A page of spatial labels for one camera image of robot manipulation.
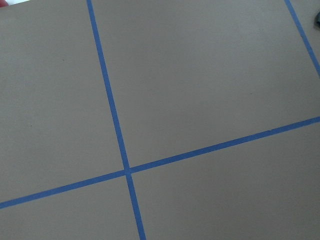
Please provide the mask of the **red cylinder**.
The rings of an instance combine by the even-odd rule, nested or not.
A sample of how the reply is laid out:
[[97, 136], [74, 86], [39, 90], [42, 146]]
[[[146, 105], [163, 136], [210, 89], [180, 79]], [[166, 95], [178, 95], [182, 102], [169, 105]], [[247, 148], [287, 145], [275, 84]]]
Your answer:
[[9, 3], [6, 0], [0, 0], [0, 8], [8, 7]]

